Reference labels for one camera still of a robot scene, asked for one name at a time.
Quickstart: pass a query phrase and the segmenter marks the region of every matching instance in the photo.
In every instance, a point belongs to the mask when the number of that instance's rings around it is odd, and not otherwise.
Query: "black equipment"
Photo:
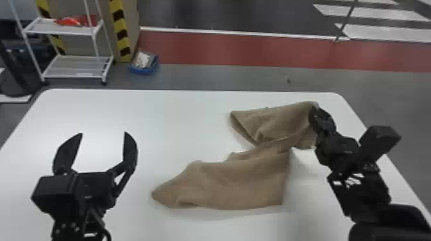
[[[102,218],[115,206],[137,164],[138,149],[134,139],[124,133],[123,161],[106,172],[78,173],[72,164],[82,133],[64,142],[53,162],[54,176],[39,179],[31,200],[54,219],[54,241],[111,241]],[[120,182],[115,178],[123,174]]]
[[[327,180],[345,216],[355,223],[350,241],[429,241],[431,228],[414,206],[392,204],[376,161],[400,141],[389,126],[371,126],[359,143],[337,132],[331,115],[313,107],[316,156],[332,171]]]

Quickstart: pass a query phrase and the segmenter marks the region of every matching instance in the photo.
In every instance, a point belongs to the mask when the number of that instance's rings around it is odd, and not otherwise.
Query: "towel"
[[[314,102],[232,111],[232,127],[255,148],[232,153],[223,162],[190,163],[152,192],[170,208],[246,210],[283,203],[289,153],[310,148],[316,134],[308,123]]]

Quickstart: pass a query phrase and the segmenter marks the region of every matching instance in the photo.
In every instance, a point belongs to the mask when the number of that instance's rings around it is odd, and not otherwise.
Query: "wire shelf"
[[[113,56],[57,55],[42,74],[45,78],[104,78]]]
[[[97,26],[94,27],[77,27],[62,26],[56,24],[54,22],[54,19],[45,19],[42,17],[38,17],[24,29],[24,32],[48,35],[94,36],[97,35],[102,26],[103,20],[100,20]]]

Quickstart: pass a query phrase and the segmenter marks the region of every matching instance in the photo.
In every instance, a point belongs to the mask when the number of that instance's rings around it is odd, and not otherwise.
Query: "hazard stripe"
[[[117,49],[120,53],[121,62],[131,61],[130,39],[124,19],[123,2],[121,0],[110,0],[109,8],[112,20],[114,21],[114,31],[117,35]]]
[[[46,19],[51,18],[51,14],[49,14],[49,5],[47,0],[36,0],[37,8],[40,12],[40,15]],[[58,35],[50,35],[51,41],[54,44],[54,46],[57,48],[58,52],[61,55],[65,55],[65,47],[63,44],[63,41]]]

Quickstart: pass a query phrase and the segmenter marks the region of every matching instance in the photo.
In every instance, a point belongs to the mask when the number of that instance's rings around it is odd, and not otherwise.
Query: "white table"
[[[84,137],[74,168],[110,168],[120,161],[123,131],[137,141],[137,170],[117,205],[105,216],[114,241],[347,241],[344,217],[313,151],[294,150],[285,204],[259,210],[172,210],[150,192],[193,160],[223,160],[251,148],[228,125],[230,110],[317,101],[344,135],[359,138],[364,125],[348,103],[332,93],[48,90],[31,107],[0,150],[2,240],[49,240],[53,220],[30,201],[40,176],[51,174],[57,147]],[[379,161],[396,203],[431,216],[388,157]]]

